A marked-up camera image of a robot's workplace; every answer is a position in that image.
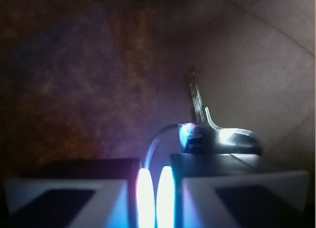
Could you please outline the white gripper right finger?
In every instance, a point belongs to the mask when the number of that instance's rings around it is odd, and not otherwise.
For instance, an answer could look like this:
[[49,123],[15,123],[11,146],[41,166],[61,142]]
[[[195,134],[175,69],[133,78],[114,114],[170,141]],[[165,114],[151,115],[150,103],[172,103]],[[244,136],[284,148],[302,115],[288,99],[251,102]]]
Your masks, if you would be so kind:
[[255,154],[172,154],[157,192],[160,228],[308,228],[309,174]]

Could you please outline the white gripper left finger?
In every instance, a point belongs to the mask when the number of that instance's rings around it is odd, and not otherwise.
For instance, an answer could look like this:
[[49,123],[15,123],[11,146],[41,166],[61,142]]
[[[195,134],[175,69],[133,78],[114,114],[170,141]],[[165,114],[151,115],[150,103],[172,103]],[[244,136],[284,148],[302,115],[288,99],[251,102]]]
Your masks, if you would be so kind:
[[138,158],[60,160],[4,181],[9,228],[153,228],[152,178]]

